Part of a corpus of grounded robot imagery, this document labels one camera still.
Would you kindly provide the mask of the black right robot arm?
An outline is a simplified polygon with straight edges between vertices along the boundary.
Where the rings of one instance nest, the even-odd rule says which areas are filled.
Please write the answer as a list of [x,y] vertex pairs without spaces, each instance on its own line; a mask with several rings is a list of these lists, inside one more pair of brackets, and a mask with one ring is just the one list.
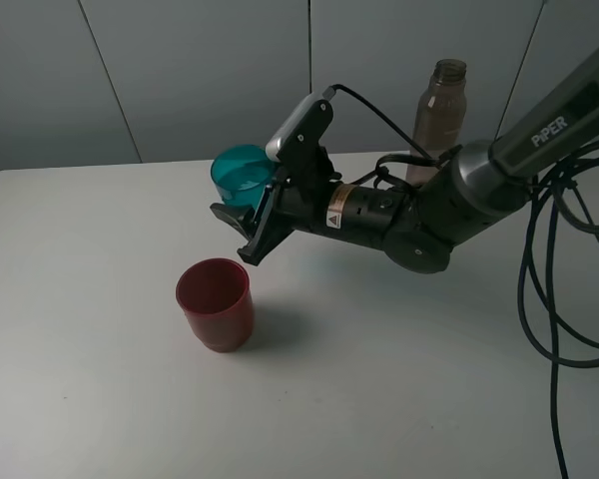
[[291,233],[384,252],[419,273],[447,268],[452,250],[533,200],[560,200],[599,167],[599,48],[509,132],[491,143],[389,154],[346,184],[320,138],[335,87],[305,97],[269,141],[275,173],[256,206],[213,204],[239,232],[242,261],[259,264]]

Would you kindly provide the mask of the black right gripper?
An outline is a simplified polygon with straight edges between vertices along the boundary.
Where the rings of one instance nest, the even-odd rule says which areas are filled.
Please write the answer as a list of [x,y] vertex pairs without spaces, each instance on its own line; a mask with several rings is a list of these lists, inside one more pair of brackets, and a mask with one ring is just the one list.
[[307,200],[300,195],[286,168],[279,167],[265,187],[257,211],[252,206],[210,205],[215,218],[239,233],[248,242],[238,249],[241,260],[259,265],[292,232],[323,235],[327,204],[337,181],[326,182]]

